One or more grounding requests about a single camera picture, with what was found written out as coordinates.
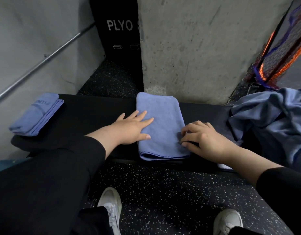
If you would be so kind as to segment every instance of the white sneaker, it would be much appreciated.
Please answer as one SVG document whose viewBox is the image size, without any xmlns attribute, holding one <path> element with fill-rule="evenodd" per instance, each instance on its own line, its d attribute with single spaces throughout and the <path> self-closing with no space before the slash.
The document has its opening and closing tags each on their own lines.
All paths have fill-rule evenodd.
<svg viewBox="0 0 301 235">
<path fill-rule="evenodd" d="M 225 209 L 215 218 L 213 235 L 228 235 L 235 226 L 243 227 L 241 215 L 234 209 Z"/>
<path fill-rule="evenodd" d="M 104 206 L 109 215 L 109 225 L 113 230 L 114 235 L 121 235 L 119 230 L 119 218 L 121 214 L 121 199 L 116 191 L 116 189 L 112 187 L 108 187 L 102 193 L 98 201 L 97 206 Z"/>
</svg>

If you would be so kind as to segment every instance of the finger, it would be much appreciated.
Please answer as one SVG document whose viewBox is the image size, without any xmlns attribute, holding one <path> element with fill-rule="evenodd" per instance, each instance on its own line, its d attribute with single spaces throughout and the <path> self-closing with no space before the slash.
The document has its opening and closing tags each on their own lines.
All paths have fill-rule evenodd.
<svg viewBox="0 0 301 235">
<path fill-rule="evenodd" d="M 200 120 L 197 120 L 197 121 L 193 122 L 193 124 L 196 124 L 196 125 L 200 125 L 200 126 L 206 127 L 206 125 L 205 125 L 203 122 L 201 122 Z"/>
<path fill-rule="evenodd" d="M 197 133 L 187 133 L 181 140 L 180 142 L 199 142 L 198 134 Z"/>
<path fill-rule="evenodd" d="M 208 128 L 211 128 L 211 129 L 215 129 L 212 125 L 211 125 L 211 123 L 204 123 Z"/>
<path fill-rule="evenodd" d="M 194 144 L 192 144 L 190 142 L 183 142 L 182 146 L 186 147 L 192 153 L 195 153 L 195 154 L 197 154 L 199 156 L 201 156 L 201 154 L 202 154 L 202 150 L 198 146 L 196 146 L 196 145 L 194 145 Z"/>
<path fill-rule="evenodd" d="M 144 119 L 146 113 L 147 113 L 147 111 L 144 110 L 139 116 L 136 117 L 136 120 L 141 121 L 142 119 Z"/>
<path fill-rule="evenodd" d="M 119 115 L 116 121 L 123 120 L 124 117 L 125 117 L 125 113 L 122 113 L 121 115 Z"/>
<path fill-rule="evenodd" d="M 154 118 L 150 118 L 148 120 L 142 121 L 140 124 L 142 128 L 145 128 L 146 126 L 149 126 L 154 121 Z"/>
<path fill-rule="evenodd" d="M 137 141 L 151 139 L 149 134 L 141 133 L 137 139 Z"/>
<path fill-rule="evenodd" d="M 197 133 L 198 131 L 201 130 L 201 126 L 199 125 L 196 125 L 196 124 L 193 124 L 193 123 L 189 123 L 188 125 L 184 126 L 182 129 L 181 129 L 181 134 L 182 135 L 185 135 L 185 133 L 187 131 L 191 131 L 192 133 Z"/>
<path fill-rule="evenodd" d="M 134 119 L 135 116 L 137 116 L 138 113 L 139 113 L 138 110 L 134 111 L 132 114 L 130 114 L 130 116 L 127 119 Z"/>
</svg>

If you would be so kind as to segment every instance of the gray wall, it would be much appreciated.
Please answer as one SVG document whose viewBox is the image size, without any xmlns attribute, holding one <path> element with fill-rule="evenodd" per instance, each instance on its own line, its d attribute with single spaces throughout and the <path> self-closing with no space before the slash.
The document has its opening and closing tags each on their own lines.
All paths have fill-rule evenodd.
<svg viewBox="0 0 301 235">
<path fill-rule="evenodd" d="M 93 22 L 88 0 L 0 0 L 0 92 Z M 76 94 L 104 59 L 96 28 L 0 103 L 0 159 L 24 157 L 8 126 L 44 92 Z"/>
<path fill-rule="evenodd" d="M 225 104 L 292 0 L 138 0 L 145 91 Z"/>
</svg>

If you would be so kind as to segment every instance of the microfiber towel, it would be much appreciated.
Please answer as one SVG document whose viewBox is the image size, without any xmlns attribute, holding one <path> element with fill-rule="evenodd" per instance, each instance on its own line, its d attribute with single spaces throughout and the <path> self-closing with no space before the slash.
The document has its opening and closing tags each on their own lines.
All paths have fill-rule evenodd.
<svg viewBox="0 0 301 235">
<path fill-rule="evenodd" d="M 55 114 L 63 100 L 55 93 L 44 93 L 10 127 L 9 130 L 22 136 L 36 136 Z"/>
<path fill-rule="evenodd" d="M 176 98 L 140 92 L 136 98 L 136 109 L 140 113 L 147 110 L 144 120 L 154 118 L 154 121 L 141 131 L 151 136 L 149 140 L 138 142 L 142 159 L 170 160 L 190 156 L 190 151 L 179 143 L 184 120 Z"/>
<path fill-rule="evenodd" d="M 262 156 L 301 172 L 301 89 L 258 92 L 239 99 L 229 123 L 238 140 L 252 130 Z"/>
</svg>

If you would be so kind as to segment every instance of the floor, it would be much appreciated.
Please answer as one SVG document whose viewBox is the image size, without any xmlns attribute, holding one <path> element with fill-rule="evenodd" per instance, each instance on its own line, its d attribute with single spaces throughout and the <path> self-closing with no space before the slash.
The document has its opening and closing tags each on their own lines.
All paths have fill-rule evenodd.
<svg viewBox="0 0 301 235">
<path fill-rule="evenodd" d="M 104 61 L 78 94 L 136 97 L 141 72 Z M 204 174 L 111 161 L 97 173 L 84 207 L 96 206 L 112 186 L 122 200 L 121 234 L 212 234 L 224 208 L 240 212 L 244 227 L 262 234 L 292 234 L 258 195 L 234 173 Z"/>
</svg>

